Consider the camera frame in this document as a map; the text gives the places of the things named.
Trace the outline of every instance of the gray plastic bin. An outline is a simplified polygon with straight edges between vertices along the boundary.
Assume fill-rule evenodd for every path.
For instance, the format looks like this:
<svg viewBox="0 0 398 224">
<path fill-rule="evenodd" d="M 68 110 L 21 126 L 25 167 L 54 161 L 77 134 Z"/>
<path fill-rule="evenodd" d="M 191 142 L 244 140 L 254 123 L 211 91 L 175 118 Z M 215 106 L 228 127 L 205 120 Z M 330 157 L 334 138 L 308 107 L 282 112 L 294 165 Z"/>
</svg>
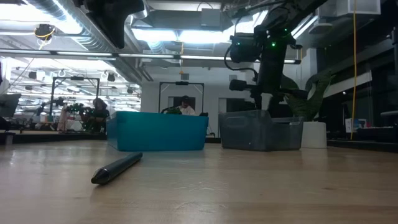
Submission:
<svg viewBox="0 0 398 224">
<path fill-rule="evenodd" d="M 223 148 L 284 151 L 301 148 L 303 118 L 271 119 L 265 110 L 220 113 Z"/>
</svg>

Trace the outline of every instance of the desk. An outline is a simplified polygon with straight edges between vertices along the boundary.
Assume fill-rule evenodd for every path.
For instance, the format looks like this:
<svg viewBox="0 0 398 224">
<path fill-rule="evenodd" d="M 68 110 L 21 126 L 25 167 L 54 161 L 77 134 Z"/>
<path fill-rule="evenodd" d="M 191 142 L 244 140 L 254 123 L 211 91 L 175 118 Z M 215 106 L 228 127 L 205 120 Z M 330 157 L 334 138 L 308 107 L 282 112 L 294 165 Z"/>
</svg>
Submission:
<svg viewBox="0 0 398 224">
<path fill-rule="evenodd" d="M 0 148 L 1 224 L 398 223 L 398 155 L 147 152 L 105 186 L 94 171 L 126 153 L 103 141 Z"/>
</svg>

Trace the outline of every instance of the white shirt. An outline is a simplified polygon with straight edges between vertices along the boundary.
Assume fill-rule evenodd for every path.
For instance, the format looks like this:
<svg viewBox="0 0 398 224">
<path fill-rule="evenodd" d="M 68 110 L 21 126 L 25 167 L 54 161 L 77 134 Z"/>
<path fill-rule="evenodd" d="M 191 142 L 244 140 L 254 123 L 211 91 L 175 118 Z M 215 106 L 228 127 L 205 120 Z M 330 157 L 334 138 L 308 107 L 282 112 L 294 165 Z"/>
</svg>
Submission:
<svg viewBox="0 0 398 224">
<path fill-rule="evenodd" d="M 183 115 L 196 115 L 195 110 L 192 109 L 191 106 L 187 106 L 187 108 L 182 108 L 182 106 L 178 106 L 178 108 L 180 109 L 181 114 Z"/>
</svg>

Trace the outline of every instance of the black marker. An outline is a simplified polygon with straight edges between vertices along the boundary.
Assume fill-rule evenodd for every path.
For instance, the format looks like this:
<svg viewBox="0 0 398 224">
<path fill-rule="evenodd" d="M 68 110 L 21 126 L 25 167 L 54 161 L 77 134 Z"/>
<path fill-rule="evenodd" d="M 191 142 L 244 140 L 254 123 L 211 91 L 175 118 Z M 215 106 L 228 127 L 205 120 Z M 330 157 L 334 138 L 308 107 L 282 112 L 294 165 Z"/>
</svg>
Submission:
<svg viewBox="0 0 398 224">
<path fill-rule="evenodd" d="M 126 156 L 125 158 L 119 159 L 112 162 L 102 168 L 95 171 L 91 183 L 93 184 L 107 184 L 123 171 L 131 167 L 133 164 L 138 162 L 142 158 L 142 152 L 134 153 Z"/>
</svg>

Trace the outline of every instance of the green plant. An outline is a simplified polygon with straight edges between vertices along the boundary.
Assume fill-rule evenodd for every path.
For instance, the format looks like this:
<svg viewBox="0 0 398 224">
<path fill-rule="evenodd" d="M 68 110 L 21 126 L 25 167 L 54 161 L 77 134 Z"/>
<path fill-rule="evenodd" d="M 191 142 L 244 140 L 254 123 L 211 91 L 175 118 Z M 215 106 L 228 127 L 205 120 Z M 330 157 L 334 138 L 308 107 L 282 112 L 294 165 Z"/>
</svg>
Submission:
<svg viewBox="0 0 398 224">
<path fill-rule="evenodd" d="M 178 107 L 174 107 L 174 108 L 168 109 L 167 114 L 181 114 L 181 111 Z"/>
<path fill-rule="evenodd" d="M 304 117 L 305 121 L 312 121 L 319 112 L 323 101 L 323 94 L 329 86 L 332 76 L 331 73 L 328 72 L 318 75 L 315 78 L 317 79 L 315 91 L 309 99 L 304 100 L 294 97 L 291 94 L 285 94 L 285 100 L 293 114 Z M 308 92 L 312 89 L 313 79 L 314 78 L 310 78 L 305 85 L 306 91 Z M 299 86 L 291 78 L 285 75 L 282 75 L 281 87 L 291 90 L 298 90 L 299 88 Z"/>
</svg>

